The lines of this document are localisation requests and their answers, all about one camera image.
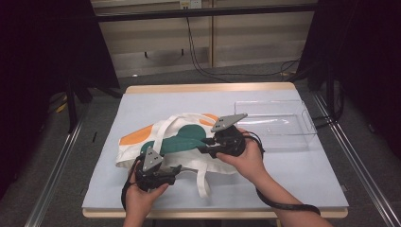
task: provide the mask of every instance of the gray carpet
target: gray carpet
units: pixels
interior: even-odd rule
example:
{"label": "gray carpet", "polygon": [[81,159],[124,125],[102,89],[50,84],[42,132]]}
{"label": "gray carpet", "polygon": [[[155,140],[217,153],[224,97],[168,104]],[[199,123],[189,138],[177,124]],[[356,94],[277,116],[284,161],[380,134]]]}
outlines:
{"label": "gray carpet", "polygon": [[[268,74],[280,70],[281,64],[257,64],[213,69],[214,73]],[[240,76],[215,75],[218,79],[200,75],[195,70],[121,79],[120,92],[128,86],[143,84],[177,84],[210,82],[257,82],[281,81],[280,76]],[[306,87],[306,81],[295,83],[312,116],[321,115],[312,94]],[[123,219],[85,218],[81,205],[90,182],[93,169],[100,155],[119,105],[119,99],[106,96],[99,91],[92,91],[94,100],[87,108],[78,140],[69,156],[52,202],[46,211],[42,226],[122,226]],[[78,111],[85,107],[78,104]],[[357,108],[349,101],[345,102],[344,113],[340,119],[351,143],[374,177],[378,186],[392,203],[397,214],[401,214],[401,165],[400,160],[389,151],[386,142],[379,134],[374,134],[367,127],[368,122]],[[35,153],[32,154],[18,181],[12,184],[0,201],[0,226],[23,226],[35,201],[41,194],[62,149],[68,130],[68,115],[52,112],[45,124],[43,134]],[[330,220],[336,226],[385,226],[369,195],[349,164],[338,141],[329,127],[318,130],[327,157],[339,179],[345,185],[345,196],[350,203],[349,215],[344,219]],[[151,226],[148,220],[144,226]],[[156,226],[204,226],[201,220],[158,220]],[[268,220],[225,220],[222,226],[269,226]]]}

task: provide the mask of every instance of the wall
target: wall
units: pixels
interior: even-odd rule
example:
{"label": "wall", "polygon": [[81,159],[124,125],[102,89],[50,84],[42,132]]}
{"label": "wall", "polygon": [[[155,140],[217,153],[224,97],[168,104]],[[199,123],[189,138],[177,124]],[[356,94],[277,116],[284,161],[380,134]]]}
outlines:
{"label": "wall", "polygon": [[[203,8],[230,8],[315,3],[316,0],[203,0]],[[119,13],[179,9],[171,0],[92,0],[96,13]],[[204,67],[244,63],[289,61],[301,57],[313,12],[273,13],[190,18],[198,59]],[[146,74],[146,68],[158,67],[156,60],[147,62],[143,52],[153,58],[168,53],[179,58],[178,51],[189,52],[187,23],[184,18],[101,23],[106,44],[112,55],[118,77]],[[191,62],[176,60],[163,65],[165,70],[193,68]]]}

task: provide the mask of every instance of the green pattern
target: green pattern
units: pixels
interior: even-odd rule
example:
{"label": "green pattern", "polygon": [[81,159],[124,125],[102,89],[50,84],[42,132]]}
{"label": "green pattern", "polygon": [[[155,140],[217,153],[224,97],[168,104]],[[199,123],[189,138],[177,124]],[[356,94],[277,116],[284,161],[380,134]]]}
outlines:
{"label": "green pattern", "polygon": [[[204,146],[201,139],[206,137],[206,132],[199,125],[186,125],[181,127],[177,135],[164,139],[161,154],[175,153],[194,149],[197,146]],[[148,147],[153,147],[154,141],[146,142],[141,151],[146,151]]]}

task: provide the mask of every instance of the black curtain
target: black curtain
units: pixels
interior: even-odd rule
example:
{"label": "black curtain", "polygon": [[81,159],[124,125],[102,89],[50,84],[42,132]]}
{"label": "black curtain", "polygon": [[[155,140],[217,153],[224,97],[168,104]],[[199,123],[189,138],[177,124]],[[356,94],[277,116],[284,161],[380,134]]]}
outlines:
{"label": "black curtain", "polygon": [[77,89],[119,87],[89,0],[0,3],[0,198],[34,150],[49,98]]}

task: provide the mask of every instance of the wrist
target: wrist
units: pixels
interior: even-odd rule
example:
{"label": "wrist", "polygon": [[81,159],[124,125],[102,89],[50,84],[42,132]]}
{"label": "wrist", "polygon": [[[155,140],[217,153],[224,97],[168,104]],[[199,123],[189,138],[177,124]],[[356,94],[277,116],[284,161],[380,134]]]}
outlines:
{"label": "wrist", "polygon": [[146,216],[140,214],[131,215],[127,213],[124,220],[124,227],[141,227],[145,218]]}
{"label": "wrist", "polygon": [[251,183],[253,183],[256,187],[262,186],[265,183],[272,183],[274,179],[269,175],[267,171],[263,172],[262,174],[258,174],[249,179]]}

